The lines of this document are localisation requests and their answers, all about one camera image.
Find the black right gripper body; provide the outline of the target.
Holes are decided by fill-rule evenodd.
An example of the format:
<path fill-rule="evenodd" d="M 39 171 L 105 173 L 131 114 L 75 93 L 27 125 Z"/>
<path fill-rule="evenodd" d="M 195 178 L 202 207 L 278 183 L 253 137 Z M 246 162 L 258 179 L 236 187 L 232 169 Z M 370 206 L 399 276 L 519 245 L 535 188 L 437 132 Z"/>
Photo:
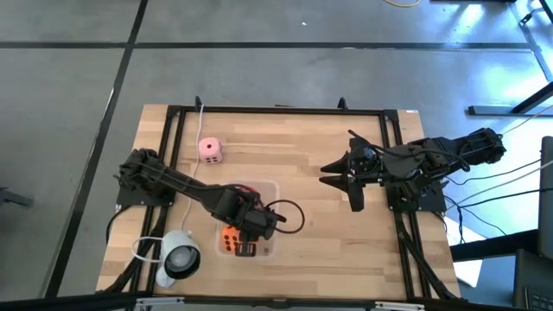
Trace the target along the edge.
<path fill-rule="evenodd" d="M 381 168 L 380 156 L 369 144 L 350 144 L 346 159 L 346 193 L 353 212 L 360 212 L 365 207 L 365 185 L 382 182 Z"/>

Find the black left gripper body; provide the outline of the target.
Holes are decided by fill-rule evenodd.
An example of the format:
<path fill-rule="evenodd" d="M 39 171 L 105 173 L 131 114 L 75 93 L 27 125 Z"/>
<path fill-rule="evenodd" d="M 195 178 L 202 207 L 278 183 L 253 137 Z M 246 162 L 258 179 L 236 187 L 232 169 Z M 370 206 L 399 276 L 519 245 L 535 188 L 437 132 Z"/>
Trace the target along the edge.
<path fill-rule="evenodd" d="M 215 207 L 216 219 L 265 240 L 272 238 L 278 222 L 277 214 L 263 204 L 255 188 L 242 184 L 218 185 L 216 188 L 222 192 Z"/>

